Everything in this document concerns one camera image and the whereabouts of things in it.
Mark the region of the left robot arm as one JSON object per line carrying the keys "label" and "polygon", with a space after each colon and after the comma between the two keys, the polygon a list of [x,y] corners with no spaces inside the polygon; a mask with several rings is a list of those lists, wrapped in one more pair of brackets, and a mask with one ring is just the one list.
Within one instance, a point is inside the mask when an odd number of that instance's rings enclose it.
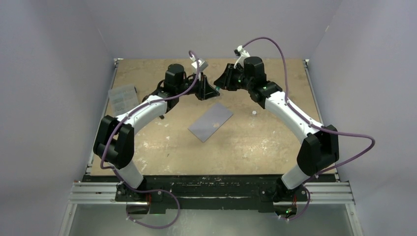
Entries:
{"label": "left robot arm", "polygon": [[187,76],[181,64],[169,65],[164,80],[140,105],[116,117],[106,115],[100,122],[93,153],[100,157],[102,169],[112,169],[125,185],[129,185],[127,194],[134,201],[141,201],[147,194],[145,178],[132,160],[135,135],[173,109],[181,96],[193,94],[199,100],[219,96],[203,74],[207,62],[199,59],[192,66],[194,72]]}

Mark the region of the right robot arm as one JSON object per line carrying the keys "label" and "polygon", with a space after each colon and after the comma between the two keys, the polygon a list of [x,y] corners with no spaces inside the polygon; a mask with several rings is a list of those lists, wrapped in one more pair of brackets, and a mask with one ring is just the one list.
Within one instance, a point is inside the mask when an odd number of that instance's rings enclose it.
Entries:
{"label": "right robot arm", "polygon": [[277,182],[276,193],[280,199],[290,199],[295,188],[339,159],[336,128],[329,125],[329,132],[322,131],[321,123],[286,100],[283,89],[267,79],[260,57],[248,57],[242,65],[227,64],[214,85],[228,91],[248,91],[255,103],[281,119],[300,141],[297,163]]}

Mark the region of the grey envelope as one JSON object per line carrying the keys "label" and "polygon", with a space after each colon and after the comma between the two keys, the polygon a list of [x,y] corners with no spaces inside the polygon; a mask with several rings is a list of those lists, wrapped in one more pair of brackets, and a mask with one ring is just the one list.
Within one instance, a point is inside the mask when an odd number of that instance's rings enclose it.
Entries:
{"label": "grey envelope", "polygon": [[220,103],[211,106],[188,130],[202,143],[207,141],[233,113]]}

